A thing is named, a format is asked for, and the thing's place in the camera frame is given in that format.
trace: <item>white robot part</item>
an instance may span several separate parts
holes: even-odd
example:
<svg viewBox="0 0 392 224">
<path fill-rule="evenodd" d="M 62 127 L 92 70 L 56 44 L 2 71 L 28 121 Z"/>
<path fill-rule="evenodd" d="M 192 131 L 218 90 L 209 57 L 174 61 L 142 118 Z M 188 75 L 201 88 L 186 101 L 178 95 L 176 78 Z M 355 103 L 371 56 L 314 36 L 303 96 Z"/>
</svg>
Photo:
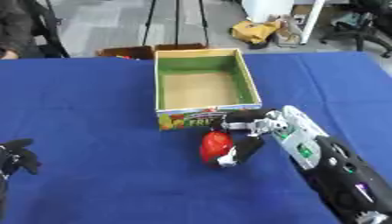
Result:
<svg viewBox="0 0 392 224">
<path fill-rule="evenodd" d="M 315 168 L 321 159 L 321 149 L 314 139 L 328 135 L 299 109 L 285 106 L 282 111 L 289 127 L 287 131 L 272 131 L 274 138 L 304 170 Z"/>
</svg>

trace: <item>robotic hand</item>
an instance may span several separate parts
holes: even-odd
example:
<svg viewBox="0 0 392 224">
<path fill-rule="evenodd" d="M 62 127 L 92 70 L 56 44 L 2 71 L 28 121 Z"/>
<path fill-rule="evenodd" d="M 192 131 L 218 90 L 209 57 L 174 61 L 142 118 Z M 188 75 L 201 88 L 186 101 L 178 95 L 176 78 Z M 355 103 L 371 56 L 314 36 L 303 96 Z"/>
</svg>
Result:
<svg viewBox="0 0 392 224">
<path fill-rule="evenodd" d="M 25 168 L 30 174 L 38 174 L 41 163 L 37 156 L 25 147 L 32 144 L 31 139 L 20 139 L 0 143 L 0 219 L 4 217 L 5 195 L 8 179 L 19 167 Z"/>
<path fill-rule="evenodd" d="M 212 129 L 250 133 L 211 164 L 228 167 L 246 162 L 263 146 L 262 135 L 271 134 L 342 223 L 392 223 L 392 188 L 354 151 L 328 136 L 297 108 L 235 111 L 213 121 Z"/>
</svg>

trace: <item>red apple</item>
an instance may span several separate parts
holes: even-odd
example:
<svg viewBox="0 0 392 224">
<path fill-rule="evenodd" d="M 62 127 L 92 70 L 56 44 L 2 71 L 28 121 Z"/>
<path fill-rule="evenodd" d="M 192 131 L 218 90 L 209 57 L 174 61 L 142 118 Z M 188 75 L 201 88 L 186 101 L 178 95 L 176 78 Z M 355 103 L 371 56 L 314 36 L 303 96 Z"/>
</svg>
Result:
<svg viewBox="0 0 392 224">
<path fill-rule="evenodd" d="M 219 131 L 212 131 L 203 137 L 200 147 L 201 159 L 208 162 L 211 159 L 228 154 L 233 147 L 230 135 Z"/>
</svg>

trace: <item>cardboard box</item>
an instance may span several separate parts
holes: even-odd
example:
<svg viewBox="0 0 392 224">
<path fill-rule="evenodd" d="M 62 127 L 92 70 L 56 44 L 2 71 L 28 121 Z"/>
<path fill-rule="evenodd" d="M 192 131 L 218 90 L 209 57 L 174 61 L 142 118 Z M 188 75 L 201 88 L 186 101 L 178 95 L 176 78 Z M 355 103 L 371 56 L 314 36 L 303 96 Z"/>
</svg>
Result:
<svg viewBox="0 0 392 224">
<path fill-rule="evenodd" d="M 238 49 L 158 51 L 156 111 L 161 130 L 208 126 L 262 101 Z"/>
<path fill-rule="evenodd" d="M 297 21 L 298 25 L 306 24 L 306 21 L 311 14 L 312 7 L 313 5 L 311 4 L 300 4 L 294 6 L 291 15 Z M 323 7 L 323 10 L 320 12 L 316 26 L 320 27 L 330 25 L 331 20 L 338 15 L 341 15 L 340 7 L 327 5 Z"/>
</svg>

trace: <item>blue table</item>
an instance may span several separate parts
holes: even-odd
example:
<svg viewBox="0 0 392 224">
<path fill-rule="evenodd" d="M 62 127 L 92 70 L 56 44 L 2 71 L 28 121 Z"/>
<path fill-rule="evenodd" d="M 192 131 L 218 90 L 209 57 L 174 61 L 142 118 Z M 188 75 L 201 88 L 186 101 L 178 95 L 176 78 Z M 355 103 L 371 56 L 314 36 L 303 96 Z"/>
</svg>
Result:
<svg viewBox="0 0 392 224">
<path fill-rule="evenodd" d="M 392 180 L 392 80 L 357 52 L 246 55 L 265 107 L 292 104 Z M 268 138 L 211 171 L 200 129 L 158 131 L 152 61 L 0 61 L 0 141 L 32 137 L 6 224 L 337 223 Z"/>
</svg>

